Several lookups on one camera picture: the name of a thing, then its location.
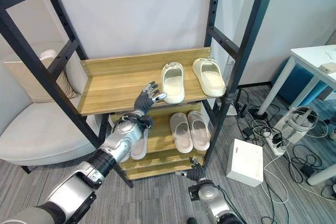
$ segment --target shoe rack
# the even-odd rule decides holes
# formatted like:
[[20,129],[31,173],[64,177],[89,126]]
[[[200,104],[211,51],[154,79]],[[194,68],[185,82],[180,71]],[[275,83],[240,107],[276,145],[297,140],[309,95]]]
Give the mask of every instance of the shoe rack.
[[111,113],[114,122],[125,112],[133,110],[136,97],[147,83],[156,81],[160,88],[161,70],[167,63],[176,61],[184,67],[184,101],[179,104],[161,101],[150,110],[154,127],[149,132],[146,156],[140,160],[129,158],[120,164],[129,179],[190,169],[189,157],[203,163],[205,151],[193,149],[183,154],[176,149],[170,117],[176,112],[201,111],[201,100],[209,97],[203,93],[192,65],[195,59],[207,58],[210,53],[211,48],[206,47],[81,62],[88,81],[78,111],[82,115]]
[[[48,69],[46,69],[38,60],[38,56],[32,50],[27,40],[24,38],[19,28],[15,25],[15,22],[6,11],[7,8],[23,1],[25,0],[1,0],[0,23],[2,25],[0,26],[0,33],[28,67],[29,71],[32,72],[37,80],[39,80],[45,90],[52,96],[55,102],[93,146],[98,148],[103,139],[93,132],[90,126],[85,122],[84,116],[104,114],[104,120],[100,125],[100,132],[104,133],[106,130],[105,124],[108,118],[108,113],[115,114],[118,112],[132,110],[135,98],[140,93],[143,85],[152,80],[158,82],[161,78],[161,69],[164,65],[168,62],[176,61],[181,63],[185,69],[185,99],[180,105],[185,106],[193,101],[202,101],[214,126],[211,137],[211,145],[204,157],[204,166],[207,165],[211,153],[214,150],[214,146],[222,128],[226,113],[230,107],[231,97],[234,95],[238,87],[239,80],[249,54],[253,48],[253,44],[266,13],[269,0],[254,0],[240,46],[237,46],[233,41],[225,36],[225,34],[215,27],[215,18],[219,0],[210,0],[204,48],[92,60],[85,60],[88,57],[85,54],[85,51],[83,50],[82,45],[73,30],[68,15],[60,4],[60,1],[50,0],[57,16],[60,19],[60,23],[63,25],[64,30],[69,36],[69,40],[59,52],[52,65],[50,65],[52,67],[49,67]],[[230,80],[227,83],[226,93],[220,98],[221,105],[219,106],[216,101],[214,106],[211,108],[206,100],[208,97],[206,97],[202,92],[198,80],[193,74],[192,64],[195,59],[207,58],[210,55],[211,49],[209,46],[212,41],[216,41],[235,60],[235,63],[231,72]],[[71,101],[67,99],[62,92],[60,92],[55,81],[75,50],[79,58],[83,60],[81,63],[88,75],[88,81],[77,111]],[[165,106],[166,104],[163,102],[156,105],[157,108]],[[166,139],[166,137],[158,137],[158,141],[160,141],[160,139]],[[149,149],[150,148],[154,148],[153,143],[149,145]],[[166,160],[171,160],[172,157],[174,157],[174,160],[176,160],[174,165],[172,165],[173,162],[158,164],[157,162],[160,162],[160,160],[157,159],[157,157],[153,157],[153,153],[155,152],[149,153],[149,155],[143,160],[144,162],[142,164],[146,163],[145,160],[149,158],[153,163],[158,164],[153,165],[153,167],[161,165],[161,167],[157,167],[157,174],[170,172],[172,167],[175,167],[175,170],[185,169],[186,167],[184,167],[184,163],[179,163],[184,162],[184,160],[181,160],[183,157],[177,157],[177,155],[171,152],[161,154],[166,155],[164,156],[165,158],[167,157]],[[129,176],[132,178],[145,177],[145,175],[147,176],[151,171],[149,167],[141,166],[141,164],[137,164],[138,166],[133,166],[134,164],[129,165],[130,167],[136,167],[133,168],[133,171],[128,172]],[[116,169],[116,171],[131,187],[132,183],[127,181],[127,178],[124,177],[119,168]]]

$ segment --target white wall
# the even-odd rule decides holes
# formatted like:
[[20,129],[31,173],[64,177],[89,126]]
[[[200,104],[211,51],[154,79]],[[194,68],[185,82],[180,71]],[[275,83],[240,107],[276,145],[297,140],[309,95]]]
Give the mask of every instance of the white wall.
[[62,0],[90,58],[203,47],[209,0]]
[[[335,28],[336,0],[270,0],[240,84],[270,81],[291,48],[324,45]],[[244,29],[240,23],[236,33]]]
[[[62,41],[42,0],[27,0],[7,11],[30,44]],[[0,35],[0,59],[12,52],[7,41]]]
[[[236,30],[239,27],[238,23],[241,22],[241,19],[247,17],[242,12],[243,4],[244,0],[218,0],[215,20],[215,26],[238,46],[242,40],[236,35]],[[212,57],[217,60],[225,83],[227,83],[235,61],[214,39],[211,47]]]

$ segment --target black metal frame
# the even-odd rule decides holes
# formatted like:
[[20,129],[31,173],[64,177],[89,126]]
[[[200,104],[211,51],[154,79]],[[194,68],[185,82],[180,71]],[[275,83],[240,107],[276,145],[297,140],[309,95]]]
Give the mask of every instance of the black metal frame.
[[[1,34],[7,40],[9,45],[13,48],[16,54],[21,58],[27,68],[32,72],[36,79],[50,94],[50,96],[61,107],[66,115],[73,121],[77,128],[85,135],[85,137],[95,148],[98,148],[105,139],[108,114],[103,115],[99,135],[97,136],[90,128],[90,126],[86,123],[86,116],[81,116],[79,114],[77,109],[72,105],[72,103],[63,93],[62,89],[56,83],[56,79],[64,69],[65,65],[67,64],[74,51],[77,52],[81,60],[88,58],[85,54],[85,51],[83,50],[80,41],[78,40],[78,37],[73,29],[70,19],[68,18],[65,9],[62,6],[62,3],[60,2],[60,0],[50,0],[59,17],[59,20],[63,25],[64,30],[69,37],[69,41],[65,44],[63,49],[59,52],[59,54],[48,67],[48,69],[46,69],[6,11],[7,8],[16,5],[22,1],[25,0],[0,0]],[[220,99],[216,99],[213,108],[210,107],[207,100],[202,101],[214,126],[213,134],[211,137],[211,144],[204,157],[204,166],[208,164],[209,157],[214,150],[214,146],[216,144],[219,132],[222,128],[229,105],[231,103],[235,90],[237,89],[239,80],[243,73],[243,69],[246,65],[247,59],[252,50],[252,46],[258,34],[262,19],[267,9],[268,2],[269,0],[254,1],[248,24],[244,33],[243,41],[241,42],[242,44],[240,47],[238,47],[233,41],[231,41],[219,29],[215,27],[218,0],[210,0],[204,46],[209,47],[211,45],[212,38],[214,38],[229,53],[229,55],[233,59],[235,59],[235,64],[231,74],[231,78],[227,85],[226,93]],[[126,182],[129,187],[133,187],[132,181],[128,180],[125,172],[119,166],[115,167],[115,171],[119,174],[119,176],[121,176],[121,178]]]
[[[50,66],[45,68],[6,10],[7,8],[10,8],[23,1],[26,0],[0,0],[0,33],[7,40],[16,54],[20,57],[22,62],[27,66],[29,71],[32,72],[35,78],[50,94],[54,101],[73,121],[76,127],[84,134],[84,136],[95,148],[98,148],[105,140],[109,115],[103,115],[99,135],[97,136],[91,127],[87,124],[87,117],[80,115],[67,96],[63,93],[62,89],[56,83],[57,78],[75,51],[81,60],[88,58],[80,41],[78,40],[78,37],[73,29],[70,19],[65,12],[65,9],[63,8],[60,0],[50,0],[57,13],[57,16],[59,17],[60,22],[63,25],[64,30],[69,37],[69,41],[64,45],[63,49],[61,49]],[[22,168],[26,172],[29,172],[27,166],[22,166]],[[133,186],[132,181],[127,178],[126,174],[119,166],[115,168],[115,171],[119,174],[119,176],[122,177],[129,187]]]
[[269,0],[254,0],[243,40],[240,47],[238,47],[233,41],[231,41],[227,36],[225,36],[219,29],[215,27],[218,0],[210,0],[204,46],[211,46],[212,38],[214,38],[220,44],[220,46],[225,51],[227,51],[228,54],[235,60],[235,64],[231,73],[229,83],[226,87],[226,92],[220,98],[220,107],[218,105],[218,99],[216,99],[212,109],[207,100],[202,101],[204,108],[208,113],[210,121],[214,127],[211,136],[210,147],[204,157],[204,167],[207,166],[209,158],[214,150],[215,144],[217,142],[219,133],[222,129],[226,117],[226,113],[235,96],[235,91],[238,87],[247,59],[256,40],[262,19],[264,18],[264,15],[266,13],[268,3]]

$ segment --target wooden plank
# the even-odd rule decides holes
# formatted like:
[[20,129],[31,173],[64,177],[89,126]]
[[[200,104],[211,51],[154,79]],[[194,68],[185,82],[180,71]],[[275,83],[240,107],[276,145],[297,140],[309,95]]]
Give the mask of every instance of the wooden plank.
[[[156,108],[153,107],[149,112],[148,115],[153,117],[154,119],[160,118],[160,117],[171,117],[174,113],[177,112],[182,112],[185,114],[188,114],[188,112],[196,110],[196,111],[201,111],[202,109],[202,104],[201,102],[196,102],[192,104],[186,104],[186,105],[174,105],[172,104],[171,106],[165,106],[162,108]],[[112,121],[115,123],[121,116],[122,114],[114,114],[110,115]]]
[[198,58],[210,56],[211,47],[156,52],[125,57],[89,59],[81,62],[84,71],[90,76],[135,73],[161,70],[168,62],[179,62],[184,67],[192,66]]
[[[147,153],[176,149],[170,129],[170,117],[176,112],[188,113],[192,110],[201,111],[201,103],[151,109],[149,115],[153,117],[154,127],[148,134]],[[121,115],[114,115],[112,116],[112,120],[116,122],[120,116]]]
[[176,149],[163,152],[154,152],[146,154],[146,156],[140,160],[133,160],[132,158],[129,158],[127,161],[121,163],[120,166],[124,170],[145,168],[184,161],[188,160],[189,157],[203,157],[205,153],[206,151],[201,152],[196,149],[193,149],[189,153],[181,153]]
[[[196,160],[199,161],[200,164],[203,164],[202,157],[197,157]],[[129,177],[129,179],[138,179],[188,169],[191,169],[191,164],[189,160],[184,160],[175,163],[126,170],[126,174]]]
[[[185,67],[184,101],[208,99],[191,66]],[[161,86],[161,70],[90,77],[77,109],[82,115],[132,110],[135,99],[146,83],[156,81]],[[161,101],[155,106],[166,104]]]

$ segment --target beige pillow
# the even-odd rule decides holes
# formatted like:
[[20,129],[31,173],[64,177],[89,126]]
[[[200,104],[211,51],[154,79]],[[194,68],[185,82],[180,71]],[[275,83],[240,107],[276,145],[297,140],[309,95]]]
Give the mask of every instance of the beige pillow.
[[[40,58],[43,65],[48,68],[54,60],[54,57]],[[9,69],[13,76],[18,80],[21,86],[26,90],[32,102],[53,102],[53,98],[36,80],[33,74],[28,70],[22,61],[4,62],[4,65]],[[78,95],[73,91],[66,75],[62,72],[58,79],[57,84],[63,90],[65,95],[70,99]]]

